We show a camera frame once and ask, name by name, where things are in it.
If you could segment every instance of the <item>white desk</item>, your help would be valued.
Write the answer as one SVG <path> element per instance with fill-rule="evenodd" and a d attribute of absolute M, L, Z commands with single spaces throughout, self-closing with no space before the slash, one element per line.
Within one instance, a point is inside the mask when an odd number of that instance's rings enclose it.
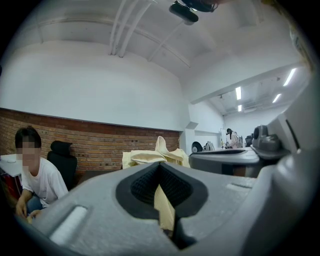
<path fill-rule="evenodd" d="M 17 179 L 19 179 L 21 184 L 21 173 L 22 173 L 22 163 L 21 160 L 17 160 L 16 154 L 6 154 L 2 155 L 0 159 L 0 169 L 2 169 L 6 174 L 13 177 L 16 189 L 21 195 L 21 188 L 18 185 Z"/>

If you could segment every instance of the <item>person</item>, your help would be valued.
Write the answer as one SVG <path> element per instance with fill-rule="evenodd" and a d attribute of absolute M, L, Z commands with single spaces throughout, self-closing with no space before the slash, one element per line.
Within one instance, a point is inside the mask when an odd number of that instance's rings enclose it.
<path fill-rule="evenodd" d="M 230 135 L 230 142 L 229 142 L 229 147 L 233 148 L 233 149 L 237 149 L 238 148 L 238 140 L 239 140 L 239 136 L 238 134 L 231 130 L 230 128 L 228 128 L 226 130 L 227 135 Z"/>
<path fill-rule="evenodd" d="M 22 194 L 16 204 L 16 214 L 35 217 L 67 194 L 68 189 L 58 169 L 40 157 L 41 138 L 32 126 L 16 132 L 15 148 L 17 159 L 22 160 Z"/>

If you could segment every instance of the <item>beige fabric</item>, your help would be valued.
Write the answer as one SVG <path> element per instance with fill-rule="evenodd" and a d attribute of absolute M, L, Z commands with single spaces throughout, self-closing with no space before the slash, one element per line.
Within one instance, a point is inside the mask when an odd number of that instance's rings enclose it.
<path fill-rule="evenodd" d="M 169 162 L 180 166 L 190 167 L 187 154 L 179 148 L 169 152 L 166 147 L 166 141 L 161 136 L 159 136 L 156 141 L 154 151 L 132 150 L 131 152 L 123 152 L 123 169 L 153 162 Z M 159 211 L 160 227 L 164 230 L 173 231 L 175 225 L 175 209 L 167 199 L 160 185 L 157 187 L 154 194 L 154 208 Z"/>

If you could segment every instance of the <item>chair headrest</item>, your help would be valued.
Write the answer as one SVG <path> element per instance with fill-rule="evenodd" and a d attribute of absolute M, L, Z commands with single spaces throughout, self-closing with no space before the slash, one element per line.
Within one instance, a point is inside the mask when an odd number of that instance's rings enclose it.
<path fill-rule="evenodd" d="M 70 142 L 63 142 L 59 140 L 55 140 L 51 143 L 51 150 L 57 154 L 68 156 L 70 155 L 70 146 L 72 143 Z"/>

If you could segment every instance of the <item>red brick wall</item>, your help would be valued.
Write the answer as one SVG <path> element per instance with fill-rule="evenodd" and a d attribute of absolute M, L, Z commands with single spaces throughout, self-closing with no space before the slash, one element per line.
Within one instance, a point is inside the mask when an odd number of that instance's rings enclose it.
<path fill-rule="evenodd" d="M 71 154 L 77 157 L 76 181 L 86 170 L 119 170 L 122 153 L 154 150 L 158 136 L 169 151 L 179 147 L 179 132 L 118 126 L 29 114 L 0 108 L 0 154 L 15 154 L 16 131 L 32 125 L 42 140 L 44 158 L 53 141 L 73 143 Z"/>

